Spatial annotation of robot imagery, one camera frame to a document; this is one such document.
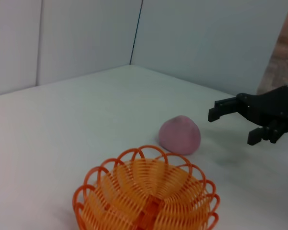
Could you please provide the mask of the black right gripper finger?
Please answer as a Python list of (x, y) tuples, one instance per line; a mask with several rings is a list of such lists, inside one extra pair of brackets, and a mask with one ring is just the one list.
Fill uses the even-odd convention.
[(262, 140), (275, 144), (283, 134), (288, 132), (288, 122), (273, 120), (268, 126), (256, 128), (249, 132), (247, 143), (255, 145)]
[(223, 115), (239, 113), (245, 116), (248, 105), (238, 97), (215, 101), (214, 107), (208, 111), (208, 121), (216, 121)]

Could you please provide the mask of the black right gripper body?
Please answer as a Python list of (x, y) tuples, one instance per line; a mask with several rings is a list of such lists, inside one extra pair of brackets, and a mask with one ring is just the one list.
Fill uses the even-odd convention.
[(237, 100), (237, 112), (254, 124), (267, 126), (273, 120), (288, 122), (288, 86), (260, 95), (240, 93)]

